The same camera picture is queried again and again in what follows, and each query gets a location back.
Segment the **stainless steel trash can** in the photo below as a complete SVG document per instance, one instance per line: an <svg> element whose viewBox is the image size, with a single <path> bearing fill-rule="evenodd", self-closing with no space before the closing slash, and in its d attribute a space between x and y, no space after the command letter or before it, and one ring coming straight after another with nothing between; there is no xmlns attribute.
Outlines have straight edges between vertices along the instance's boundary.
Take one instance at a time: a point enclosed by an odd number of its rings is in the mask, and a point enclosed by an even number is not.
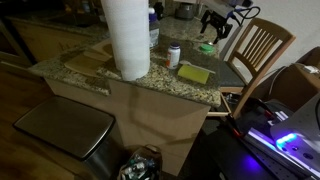
<svg viewBox="0 0 320 180"><path fill-rule="evenodd" d="M44 146L50 144L42 148L46 155L82 179L113 179L123 163L124 149L115 118L62 97L40 104L14 127L42 140Z"/></svg>

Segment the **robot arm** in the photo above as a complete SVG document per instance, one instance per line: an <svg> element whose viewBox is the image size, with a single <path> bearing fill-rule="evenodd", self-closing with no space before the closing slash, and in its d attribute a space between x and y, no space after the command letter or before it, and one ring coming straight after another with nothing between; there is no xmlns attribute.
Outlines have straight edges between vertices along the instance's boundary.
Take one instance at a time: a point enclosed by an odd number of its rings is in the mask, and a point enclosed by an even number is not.
<svg viewBox="0 0 320 180"><path fill-rule="evenodd" d="M260 12L259 7L235 9L237 5L244 7L251 6L251 0L202 0L201 3L208 6L212 11L207 10L201 18L202 29L200 33L204 33L208 24L212 25L217 31L217 38L214 40L213 44L218 43L220 39L228 37L233 27L232 24L227 23L229 18L234 19L237 21L239 26L242 26L244 19L251 19L257 16ZM250 11L254 8L258 9L258 12L252 17L247 17ZM234 12L243 18L241 22L236 18Z"/></svg>

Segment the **green object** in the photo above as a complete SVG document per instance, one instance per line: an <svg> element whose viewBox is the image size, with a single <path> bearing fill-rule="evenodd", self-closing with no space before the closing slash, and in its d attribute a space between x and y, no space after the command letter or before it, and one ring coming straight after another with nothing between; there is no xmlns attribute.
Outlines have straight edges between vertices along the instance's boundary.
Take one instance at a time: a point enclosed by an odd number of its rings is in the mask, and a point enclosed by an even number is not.
<svg viewBox="0 0 320 180"><path fill-rule="evenodd" d="M212 46L210 46L209 44L202 44L200 46L200 50L205 53L211 53L211 52L213 52L214 48Z"/></svg>
<svg viewBox="0 0 320 180"><path fill-rule="evenodd" d="M134 159L131 159L129 162L130 162L130 163L129 163L130 165L132 165L132 164L135 163Z"/></svg>
<svg viewBox="0 0 320 180"><path fill-rule="evenodd" d="M178 72L178 76L199 82L201 84L207 83L209 74L210 73L207 71L189 65L183 65Z"/></svg>

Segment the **chair backrest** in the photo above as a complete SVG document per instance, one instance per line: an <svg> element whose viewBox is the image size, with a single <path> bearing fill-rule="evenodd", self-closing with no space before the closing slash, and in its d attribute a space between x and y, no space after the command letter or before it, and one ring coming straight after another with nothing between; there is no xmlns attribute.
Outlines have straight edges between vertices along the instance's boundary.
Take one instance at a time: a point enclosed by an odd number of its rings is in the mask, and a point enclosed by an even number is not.
<svg viewBox="0 0 320 180"><path fill-rule="evenodd" d="M233 64L236 59L242 62L252 75L251 80L243 88L238 104L232 112L234 117L239 115L241 108L261 78L294 39L294 35L277 24L260 18L251 20L228 59L231 68L238 73L244 82L246 82L245 78Z"/></svg>

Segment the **kitchen counter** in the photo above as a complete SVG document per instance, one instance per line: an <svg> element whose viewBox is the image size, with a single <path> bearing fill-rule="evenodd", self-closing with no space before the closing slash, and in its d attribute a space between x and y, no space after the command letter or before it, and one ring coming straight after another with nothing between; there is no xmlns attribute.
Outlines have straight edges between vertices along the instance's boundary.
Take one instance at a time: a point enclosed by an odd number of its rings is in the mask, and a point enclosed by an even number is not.
<svg viewBox="0 0 320 180"><path fill-rule="evenodd" d="M217 75L210 74L207 84L202 85L178 77L178 69L169 70L164 66L164 60L170 42L178 41L181 44L181 59L188 60L195 65L207 67L208 69L216 71L218 74L219 69L215 63L215 61L217 61L215 58L217 56L216 53L203 54L199 50L202 42L214 39L214 29L208 28L205 35L200 36L200 28L201 23L197 19L192 21L180 21L172 17L162 19L159 46L152 50L150 54L151 63L149 73L136 81L128 83L218 107L220 105L220 92L218 91L219 78ZM102 36L96 36L85 44L64 52L58 57L36 64L30 68L30 71L39 76L62 81L104 95L110 95L108 87L103 83L104 79L111 78L122 81L121 73L115 68L113 61L107 62L98 70L100 78L81 75L65 68L63 65L64 62L108 37L107 33Z"/></svg>

